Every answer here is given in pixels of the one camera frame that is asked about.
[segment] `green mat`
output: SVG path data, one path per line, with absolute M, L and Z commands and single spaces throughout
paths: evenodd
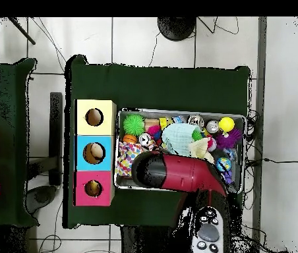
M 140 68 L 87 65 L 82 55 L 66 64 L 63 225 L 174 225 L 178 192 L 116 189 L 110 207 L 73 206 L 74 99 L 110 99 L 120 109 L 137 107 L 247 115 L 250 70 Z
M 22 59 L 0 64 L 0 225 L 38 222 L 24 207 L 27 175 L 26 82 L 36 64 Z

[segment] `black stand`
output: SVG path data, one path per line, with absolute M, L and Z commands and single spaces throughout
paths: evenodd
M 21 25 L 12 17 L 9 17 L 9 20 L 19 29 L 19 31 L 27 38 L 28 41 L 30 41 L 33 45 L 36 44 L 36 42 L 27 34 L 27 32 L 21 27 Z
M 26 205 L 28 212 L 31 214 L 35 213 L 37 209 L 48 205 L 55 197 L 55 186 L 62 183 L 62 120 L 62 93 L 52 92 L 49 114 L 49 157 L 31 161 L 28 165 L 27 174 L 27 179 L 31 180 L 48 171 L 50 186 L 39 186 L 27 192 Z

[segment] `purple pom-pom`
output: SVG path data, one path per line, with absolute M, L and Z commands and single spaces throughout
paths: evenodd
M 234 148 L 236 143 L 241 139 L 241 131 L 237 128 L 228 132 L 229 136 L 226 138 L 223 134 L 219 134 L 216 137 L 217 148 L 222 150 L 224 148 Z

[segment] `plush toy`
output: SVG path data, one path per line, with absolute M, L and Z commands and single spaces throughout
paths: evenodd
M 137 137 L 135 137 L 133 135 L 130 135 L 130 134 L 126 134 L 123 137 L 122 142 L 127 142 L 127 143 L 132 142 L 133 144 L 136 144 L 137 143 Z
M 190 155 L 193 158 L 206 159 L 211 164 L 214 164 L 214 158 L 207 150 L 208 141 L 209 141 L 209 138 L 202 138 L 202 140 L 197 140 L 196 142 L 190 143 L 189 144 Z
M 117 158 L 115 173 L 125 177 L 131 177 L 131 165 L 134 158 L 143 152 L 140 144 L 119 143 L 120 156 Z
M 241 137 L 241 131 L 237 128 L 234 128 L 230 132 L 228 132 L 227 136 L 219 134 L 216 137 L 217 148 L 219 148 L 220 150 L 224 148 L 234 148 Z
M 127 115 L 123 122 L 126 134 L 140 136 L 144 133 L 144 118 L 142 115 Z

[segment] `blue box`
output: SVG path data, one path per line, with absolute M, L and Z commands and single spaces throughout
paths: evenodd
M 113 169 L 113 143 L 112 136 L 76 136 L 77 137 L 77 170 L 78 171 L 111 171 Z M 104 147 L 105 157 L 98 164 L 90 164 L 83 157 L 85 147 L 90 143 L 98 143 Z

